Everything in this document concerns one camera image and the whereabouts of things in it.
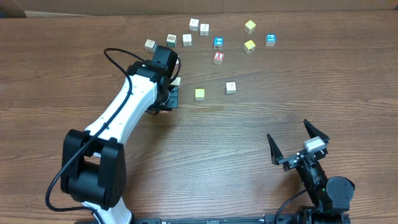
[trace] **wood grain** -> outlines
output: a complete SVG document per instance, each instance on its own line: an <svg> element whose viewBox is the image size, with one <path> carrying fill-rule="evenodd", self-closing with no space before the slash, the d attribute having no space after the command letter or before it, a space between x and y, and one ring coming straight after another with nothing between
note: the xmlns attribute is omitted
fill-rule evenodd
<svg viewBox="0 0 398 224"><path fill-rule="evenodd" d="M331 136L327 176L357 186L353 223L398 219L398 14L295 12L196 16L0 20L0 223L73 223L87 212L55 213L44 193L60 168L69 129L83 130L119 92L123 75L106 47L144 58L146 39L177 35L182 59L179 109L144 115L126 144L124 200L136 217L191 218L275 213L302 189L294 170L271 164L266 133L288 156L301 149L308 119ZM246 21L256 31L243 31ZM266 33L275 47L266 48ZM224 37L222 66L213 38ZM246 55L243 43L256 50ZM124 67L134 58L112 54ZM236 94L225 95L226 82ZM196 88L206 90L196 102ZM55 205L78 205L56 186ZM286 208L308 205L301 196Z"/></svg>

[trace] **black cable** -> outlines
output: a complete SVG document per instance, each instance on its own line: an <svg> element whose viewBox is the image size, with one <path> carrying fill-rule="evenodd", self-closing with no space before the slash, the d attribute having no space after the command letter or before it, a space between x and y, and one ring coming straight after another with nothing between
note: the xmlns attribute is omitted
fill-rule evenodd
<svg viewBox="0 0 398 224"><path fill-rule="evenodd" d="M159 106L156 108L156 112L155 112L155 113L152 113L152 112L150 112L149 110L145 110L145 112L146 112L146 113L149 113L150 115L153 115L153 116L158 115L159 112L160 112Z"/></svg>
<svg viewBox="0 0 398 224"><path fill-rule="evenodd" d="M285 208L285 206L286 206L288 203L292 202L294 199L296 199L298 196L304 194L306 191L307 191L307 190L304 189L304 190L300 191L299 193L295 194L293 197L289 198L289 199L278 209L278 212L276 212L276 214L275 214L274 224L277 224L277 222L278 222L278 216L279 216L279 214L282 212L282 210Z"/></svg>
<svg viewBox="0 0 398 224"><path fill-rule="evenodd" d="M130 76L127 74L127 72L125 71L125 69L122 68L122 66L120 66L118 63L116 63L109 55L108 55L108 51L118 51L118 52L123 52L125 54L129 54L132 55L133 57L137 58L138 60L144 61L144 59L140 58L139 56L128 52L127 50L123 50L123 49L116 49L116 48L107 48L104 50L104 54L105 57L112 62L116 67L118 67L120 69L120 71L123 72L123 74L126 76L128 82L129 82L129 91L128 94L126 95L126 97L124 98L123 102L120 104L119 108L117 108L117 110L112 114L112 116L108 119L107 122L104 123L104 125L101 127L101 129L99 129L99 131L97 133L95 133L93 135L93 137L91 137L91 139L89 141L86 142L86 144L84 144L70 159L69 161L60 169L60 171L58 172L58 174L56 174L56 176L54 177L54 179L51 181L51 184L49 185L46 193L45 193L45 204L46 206L48 206L49 209L55 211L55 212L69 212L69 211L76 211L76 210L89 210L92 213L95 214L95 216L97 217L97 219L99 220L100 224L104 224L104 220L101 218L100 214L98 213L98 211L95 208L90 208L90 207L84 207L84 206L79 206L79 207L69 207L69 208L57 208L54 207L51 203L50 203L50 195L51 195L51 191L54 188L55 184L57 183L57 181L59 180L59 178L61 177L61 175L65 172L65 170L67 169L67 167L69 167L69 165L72 163L72 161L74 161L79 155L84 154L84 152L86 151L87 147L109 126L109 124L112 122L112 120L118 115L118 113L123 109L123 106L127 103L129 97L130 97L130 93L132 91L132 82L130 79Z"/></svg>

